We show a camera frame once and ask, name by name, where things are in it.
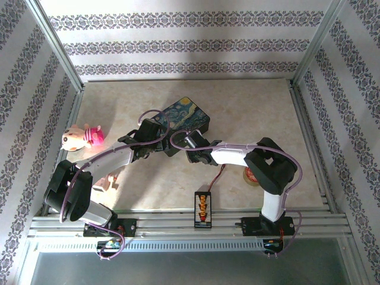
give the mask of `beige floor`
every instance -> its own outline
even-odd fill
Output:
[[[77,124],[101,125],[107,136],[104,146],[69,153],[68,159],[96,154],[137,128],[144,111],[165,109],[184,96],[211,117],[205,134],[209,141],[247,144],[270,137],[300,162],[303,181],[289,195],[287,207],[322,206],[285,80],[88,83]],[[188,163],[185,152],[172,158],[154,153],[125,166],[117,190],[93,192],[91,199],[116,210],[192,208],[194,192],[206,188],[218,172],[219,167]],[[242,173],[243,167],[226,167],[212,190],[213,209],[262,206],[262,189],[246,184]]]

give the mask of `purple cable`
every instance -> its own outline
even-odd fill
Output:
[[[283,201],[282,201],[282,204],[281,204],[281,208],[285,208],[285,201],[286,201],[286,197],[289,193],[290,190],[292,190],[294,187],[296,187],[299,182],[302,180],[302,176],[303,176],[303,172],[302,172],[302,167],[301,165],[299,164],[299,162],[294,158],[292,157],[291,155],[281,151],[281,150],[276,150],[275,148],[271,148],[271,147],[262,147],[260,145],[242,145],[242,144],[222,144],[222,145],[216,145],[214,147],[196,147],[196,148],[185,148],[185,147],[180,147],[179,145],[176,145],[174,142],[173,142],[173,138],[182,133],[182,132],[185,132],[186,134],[189,134],[188,131],[177,131],[175,132],[171,137],[170,137],[170,143],[172,144],[172,146],[174,146],[175,148],[178,148],[179,150],[185,150],[185,151],[198,151],[198,150],[219,150],[221,148],[234,148],[234,149],[241,149],[241,150],[247,150],[247,149],[255,149],[255,148],[259,148],[261,150],[268,150],[268,151],[272,151],[273,153],[278,153],[278,154],[281,154],[283,155],[284,157],[287,157],[288,159],[290,159],[298,168],[298,171],[299,171],[299,176],[298,176],[298,179],[295,183],[293,183],[290,187],[288,187],[285,191],[284,191],[284,198],[283,198]]]
[[[123,251],[123,249],[124,249],[124,247],[125,247],[125,239],[124,239],[124,237],[123,237],[122,234],[118,233],[118,232],[115,231],[115,230],[110,230],[110,229],[107,229],[106,227],[98,226],[97,224],[93,224],[93,223],[88,223],[88,224],[89,224],[90,226],[96,227],[96,228],[98,228],[98,229],[100,229],[100,230],[106,230],[107,232],[114,233],[114,234],[120,236],[120,238],[121,238],[121,245],[120,245],[120,247],[119,247],[119,250],[116,251],[113,255],[111,255],[111,256],[109,256],[109,257],[105,257],[105,256],[102,255],[102,253],[104,252],[104,249],[106,248],[106,247],[104,246],[104,247],[102,247],[102,248],[100,249],[100,252],[99,252],[100,259],[111,260],[112,258],[118,256],[118,255]]]
[[[103,156],[106,156],[110,153],[113,153],[115,151],[118,151],[118,150],[122,150],[123,148],[128,148],[128,147],[135,147],[137,145],[149,145],[149,144],[155,144],[161,140],[163,140],[164,137],[166,137],[169,133],[169,130],[170,130],[170,121],[169,121],[169,117],[164,113],[162,112],[161,110],[148,110],[146,112],[144,112],[139,118],[138,118],[138,123],[140,124],[141,123],[141,118],[146,115],[147,113],[150,113],[150,112],[159,112],[161,113],[162,115],[164,115],[165,119],[166,119],[166,122],[167,122],[167,128],[166,128],[166,132],[165,134],[162,136],[162,137],[159,137],[158,139],[154,140],[154,141],[147,141],[147,142],[136,142],[134,144],[126,144],[126,145],[122,145],[121,147],[116,147],[115,149],[113,150],[108,150],[108,151],[105,151],[104,153],[100,153],[99,155],[95,156],[94,158],[92,158],[89,162],[85,163],[81,168],[79,168],[79,170],[76,172],[76,174],[74,175],[74,177],[72,178],[71,182],[70,182],[70,185],[69,187],[67,188],[67,191],[66,191],[66,195],[64,197],[64,201],[62,203],[62,207],[61,207],[61,212],[59,213],[59,222],[60,223],[63,223],[65,221],[64,219],[64,215],[65,215],[65,209],[66,209],[66,206],[67,206],[67,202],[68,202],[68,198],[70,197],[70,194],[71,194],[71,191],[72,191],[72,187],[74,186],[74,183],[75,181],[77,181],[77,178],[78,178],[78,175],[83,171],[83,169],[85,169],[86,167],[89,167],[89,165],[93,162],[95,162],[96,160],[102,158]]]

